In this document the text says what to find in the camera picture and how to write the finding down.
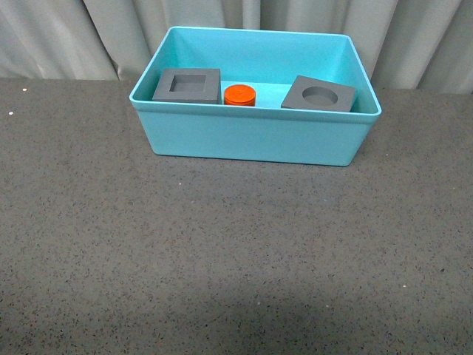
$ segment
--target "gray foam block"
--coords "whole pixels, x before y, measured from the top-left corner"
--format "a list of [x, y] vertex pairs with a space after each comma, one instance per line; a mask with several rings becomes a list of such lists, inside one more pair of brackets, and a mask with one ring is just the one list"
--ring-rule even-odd
[[349, 112], [355, 91], [354, 87], [297, 75], [281, 107]]
[[221, 104], [220, 69], [165, 68], [153, 101]]

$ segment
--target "table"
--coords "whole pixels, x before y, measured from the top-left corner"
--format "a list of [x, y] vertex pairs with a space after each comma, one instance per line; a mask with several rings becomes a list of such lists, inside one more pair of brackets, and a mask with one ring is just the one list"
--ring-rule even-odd
[[473, 354], [473, 96], [340, 168], [154, 155], [132, 87], [0, 79], [0, 352]]

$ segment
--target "white curtain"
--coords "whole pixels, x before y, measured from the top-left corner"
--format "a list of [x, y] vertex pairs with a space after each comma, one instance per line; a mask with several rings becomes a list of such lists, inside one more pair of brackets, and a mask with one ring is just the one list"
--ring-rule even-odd
[[136, 80], [175, 25], [344, 33], [375, 87], [473, 92], [473, 0], [0, 0], [0, 77]]

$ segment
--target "orange cylinder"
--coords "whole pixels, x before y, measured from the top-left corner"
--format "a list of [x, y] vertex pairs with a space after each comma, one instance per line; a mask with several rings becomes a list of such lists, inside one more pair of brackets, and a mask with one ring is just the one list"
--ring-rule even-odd
[[223, 102], [225, 105], [254, 106], [256, 103], [256, 91], [254, 88], [244, 84], [230, 85], [223, 93]]

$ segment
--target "plastic bin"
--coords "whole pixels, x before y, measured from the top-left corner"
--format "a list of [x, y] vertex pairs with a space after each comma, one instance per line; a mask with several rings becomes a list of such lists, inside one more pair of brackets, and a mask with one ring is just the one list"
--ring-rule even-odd
[[[222, 92], [256, 90], [256, 106], [152, 101], [165, 67], [220, 68]], [[297, 75], [356, 88], [351, 112], [282, 109]], [[129, 96], [159, 155], [350, 164], [381, 114], [346, 35], [172, 27]]]

